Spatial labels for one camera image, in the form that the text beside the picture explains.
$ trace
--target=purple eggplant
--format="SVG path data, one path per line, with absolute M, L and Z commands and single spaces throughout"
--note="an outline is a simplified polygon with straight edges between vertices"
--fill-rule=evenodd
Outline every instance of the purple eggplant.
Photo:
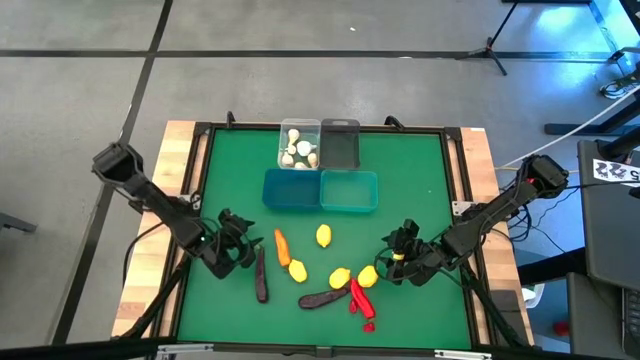
M 264 248 L 260 245 L 256 246 L 258 256 L 256 259 L 256 298 L 261 304 L 269 301 L 269 291 L 267 290 L 267 273 L 264 267 Z
M 317 309 L 319 307 L 331 304 L 349 293 L 349 287 L 345 286 L 338 290 L 325 291 L 317 294 L 310 294 L 301 297 L 298 300 L 298 306 L 302 309 Z

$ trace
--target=red pepper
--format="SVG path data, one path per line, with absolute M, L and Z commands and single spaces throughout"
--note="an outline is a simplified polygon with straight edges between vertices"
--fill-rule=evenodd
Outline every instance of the red pepper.
M 371 301 L 364 293 L 364 289 L 358 284 L 358 280 L 351 279 L 351 295 L 353 296 L 351 303 L 349 304 L 349 311 L 356 313 L 358 309 L 362 311 L 362 315 L 367 319 L 367 323 L 364 325 L 363 330 L 365 332 L 373 332 L 375 325 L 373 325 L 373 319 L 376 317 L 376 310 L 373 308 Z

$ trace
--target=carrot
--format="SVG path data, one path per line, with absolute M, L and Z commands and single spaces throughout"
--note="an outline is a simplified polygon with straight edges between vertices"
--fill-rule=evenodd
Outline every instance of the carrot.
M 280 229 L 276 229 L 274 231 L 274 235 L 276 238 L 276 247 L 278 249 L 278 261 L 280 262 L 280 266 L 287 267 L 291 263 L 291 255 L 289 255 L 289 244 L 287 244 L 287 239 L 282 235 L 282 231 L 280 231 Z

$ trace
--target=green table surface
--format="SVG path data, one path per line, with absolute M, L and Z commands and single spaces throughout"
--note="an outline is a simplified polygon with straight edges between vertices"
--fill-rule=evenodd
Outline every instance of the green table surface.
M 262 203 L 267 169 L 277 167 L 278 131 L 217 130 L 201 215 L 217 218 L 225 207 L 255 221 L 249 237 L 264 237 L 269 302 L 256 300 L 255 268 L 240 267 L 224 280 L 200 260 L 193 263 L 184 294 L 178 338 L 211 341 L 317 346 L 469 349 L 462 290 L 437 274 L 422 287 L 379 280 L 366 289 L 377 312 L 376 331 L 364 333 L 365 319 L 348 311 L 350 296 L 315 310 L 302 310 L 302 295 L 330 290 L 338 267 L 352 276 L 373 262 L 390 231 L 412 218 L 428 240 L 451 224 L 440 140 L 436 135 L 360 134 L 361 170 L 374 171 L 379 206 L 370 214 L 278 212 Z M 327 248 L 315 241 L 328 224 Z M 280 228 L 291 255 L 305 264 L 308 280 L 296 283 L 280 267 L 273 231 Z

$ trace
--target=teal container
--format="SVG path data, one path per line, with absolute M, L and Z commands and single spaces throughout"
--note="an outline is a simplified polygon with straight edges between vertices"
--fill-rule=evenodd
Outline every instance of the teal container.
M 378 175 L 371 171 L 324 170 L 320 204 L 329 211 L 372 212 L 378 207 Z

